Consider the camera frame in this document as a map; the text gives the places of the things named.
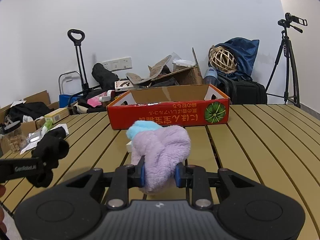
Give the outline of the person's hand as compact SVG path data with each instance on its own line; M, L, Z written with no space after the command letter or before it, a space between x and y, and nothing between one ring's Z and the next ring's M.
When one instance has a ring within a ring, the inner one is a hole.
M0 197L2 197L5 194L5 191L6 191L5 186L0 185ZM0 227L1 227L1 231L4 232L4 233L7 233L7 227L4 224L4 217L5 217L5 214L4 214L3 207L0 207Z

